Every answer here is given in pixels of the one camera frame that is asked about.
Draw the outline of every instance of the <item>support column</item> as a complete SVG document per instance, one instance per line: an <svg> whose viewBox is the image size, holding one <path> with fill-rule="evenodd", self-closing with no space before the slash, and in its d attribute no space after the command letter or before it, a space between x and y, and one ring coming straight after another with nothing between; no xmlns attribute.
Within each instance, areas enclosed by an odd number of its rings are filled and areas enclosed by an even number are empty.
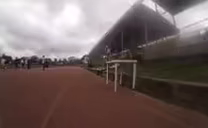
<svg viewBox="0 0 208 128"><path fill-rule="evenodd" d="M115 63L115 82L114 82L114 92L117 91L117 63Z"/></svg>
<svg viewBox="0 0 208 128"><path fill-rule="evenodd" d="M106 84L109 84L109 64L106 64Z"/></svg>
<svg viewBox="0 0 208 128"><path fill-rule="evenodd" d="M133 85L132 85L132 89L135 89L136 77L137 77L137 64L133 63Z"/></svg>

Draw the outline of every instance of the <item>pole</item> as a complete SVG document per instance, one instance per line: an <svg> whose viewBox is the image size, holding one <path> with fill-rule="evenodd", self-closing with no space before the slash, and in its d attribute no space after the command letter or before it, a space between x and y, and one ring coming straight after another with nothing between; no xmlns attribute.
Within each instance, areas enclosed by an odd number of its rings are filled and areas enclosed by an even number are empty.
<svg viewBox="0 0 208 128"><path fill-rule="evenodd" d="M145 44L148 43L148 25L147 22L145 22L144 25L144 34L145 34Z"/></svg>
<svg viewBox="0 0 208 128"><path fill-rule="evenodd" d="M109 64L106 64L106 84L109 84Z"/></svg>
<svg viewBox="0 0 208 128"><path fill-rule="evenodd" d="M173 20L173 25L177 27L175 16L173 16L173 15L171 15L171 16L172 16L172 20Z"/></svg>
<svg viewBox="0 0 208 128"><path fill-rule="evenodd" d="M123 32L121 32L121 51L123 51Z"/></svg>
<svg viewBox="0 0 208 128"><path fill-rule="evenodd" d="M137 77L137 64L133 63L133 85L132 85L132 89L135 89L136 77Z"/></svg>
<svg viewBox="0 0 208 128"><path fill-rule="evenodd" d="M114 83L114 92L117 91L117 63L115 63L115 83Z"/></svg>

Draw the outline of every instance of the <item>grass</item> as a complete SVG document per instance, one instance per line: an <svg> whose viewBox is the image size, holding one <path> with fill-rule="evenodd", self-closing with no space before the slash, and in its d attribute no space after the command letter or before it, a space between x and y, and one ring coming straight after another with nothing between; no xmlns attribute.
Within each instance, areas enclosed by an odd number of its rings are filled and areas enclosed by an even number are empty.
<svg viewBox="0 0 208 128"><path fill-rule="evenodd" d="M148 63L139 65L138 70L142 76L208 83L208 63Z"/></svg>

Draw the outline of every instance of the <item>red dirt ground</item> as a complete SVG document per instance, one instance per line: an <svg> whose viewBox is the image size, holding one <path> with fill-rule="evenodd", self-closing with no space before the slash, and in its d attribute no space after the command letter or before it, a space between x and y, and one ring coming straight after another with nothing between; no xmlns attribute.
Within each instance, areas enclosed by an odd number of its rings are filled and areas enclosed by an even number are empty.
<svg viewBox="0 0 208 128"><path fill-rule="evenodd" d="M208 128L208 118L64 67L0 71L0 128Z"/></svg>

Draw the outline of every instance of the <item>sky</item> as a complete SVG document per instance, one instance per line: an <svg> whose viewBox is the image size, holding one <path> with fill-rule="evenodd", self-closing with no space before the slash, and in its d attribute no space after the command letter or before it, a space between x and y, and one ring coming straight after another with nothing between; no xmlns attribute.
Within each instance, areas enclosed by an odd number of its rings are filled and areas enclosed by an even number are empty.
<svg viewBox="0 0 208 128"><path fill-rule="evenodd" d="M135 0L0 0L0 53L81 57Z"/></svg>

